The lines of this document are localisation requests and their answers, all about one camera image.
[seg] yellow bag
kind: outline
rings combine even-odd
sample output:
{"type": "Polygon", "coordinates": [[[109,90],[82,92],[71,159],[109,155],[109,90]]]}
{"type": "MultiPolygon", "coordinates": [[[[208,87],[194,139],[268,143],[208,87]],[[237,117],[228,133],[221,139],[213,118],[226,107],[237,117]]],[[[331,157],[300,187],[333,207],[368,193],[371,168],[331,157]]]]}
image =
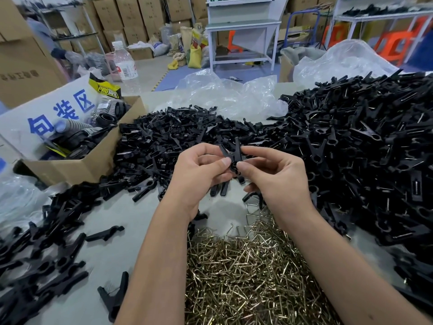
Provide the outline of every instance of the yellow bag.
{"type": "Polygon", "coordinates": [[[191,46],[190,62],[188,63],[189,68],[201,68],[201,48],[200,46],[196,49],[191,46]]]}

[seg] barcode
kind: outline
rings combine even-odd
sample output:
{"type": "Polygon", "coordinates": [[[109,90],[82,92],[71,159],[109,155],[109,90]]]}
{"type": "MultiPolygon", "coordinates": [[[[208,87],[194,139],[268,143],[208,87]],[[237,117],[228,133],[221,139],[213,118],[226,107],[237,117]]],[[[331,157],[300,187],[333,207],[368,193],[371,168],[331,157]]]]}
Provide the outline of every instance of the barcode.
{"type": "Polygon", "coordinates": [[[127,67],[123,69],[123,74],[125,75],[125,77],[129,77],[129,69],[127,67]]]}

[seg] bottle label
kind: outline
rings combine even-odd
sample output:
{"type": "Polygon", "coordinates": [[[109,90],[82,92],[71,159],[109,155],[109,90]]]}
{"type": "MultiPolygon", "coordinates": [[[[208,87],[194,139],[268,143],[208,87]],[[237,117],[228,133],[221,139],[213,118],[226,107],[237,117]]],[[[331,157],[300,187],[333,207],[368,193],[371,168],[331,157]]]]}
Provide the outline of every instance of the bottle label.
{"type": "Polygon", "coordinates": [[[122,61],[117,63],[116,66],[122,81],[138,77],[135,61],[122,61]]]}

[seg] white sign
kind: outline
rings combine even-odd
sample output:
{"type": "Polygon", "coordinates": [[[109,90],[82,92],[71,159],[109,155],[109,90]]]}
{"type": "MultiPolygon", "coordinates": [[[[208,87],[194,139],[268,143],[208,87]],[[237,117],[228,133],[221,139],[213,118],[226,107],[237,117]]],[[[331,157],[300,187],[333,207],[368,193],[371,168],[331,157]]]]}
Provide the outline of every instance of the white sign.
{"type": "Polygon", "coordinates": [[[86,120],[97,100],[89,75],[83,76],[1,115],[0,135],[24,158],[40,159],[48,151],[41,137],[54,134],[59,119],[86,120]]]}

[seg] pile of metal springs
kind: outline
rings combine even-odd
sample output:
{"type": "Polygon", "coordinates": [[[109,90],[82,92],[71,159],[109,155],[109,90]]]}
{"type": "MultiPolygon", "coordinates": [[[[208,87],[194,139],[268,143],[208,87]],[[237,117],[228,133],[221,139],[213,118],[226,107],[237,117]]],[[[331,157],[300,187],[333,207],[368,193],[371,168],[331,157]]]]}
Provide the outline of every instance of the pile of metal springs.
{"type": "Polygon", "coordinates": [[[274,219],[246,228],[246,237],[227,240],[204,229],[191,242],[185,324],[342,324],[274,219]]]}

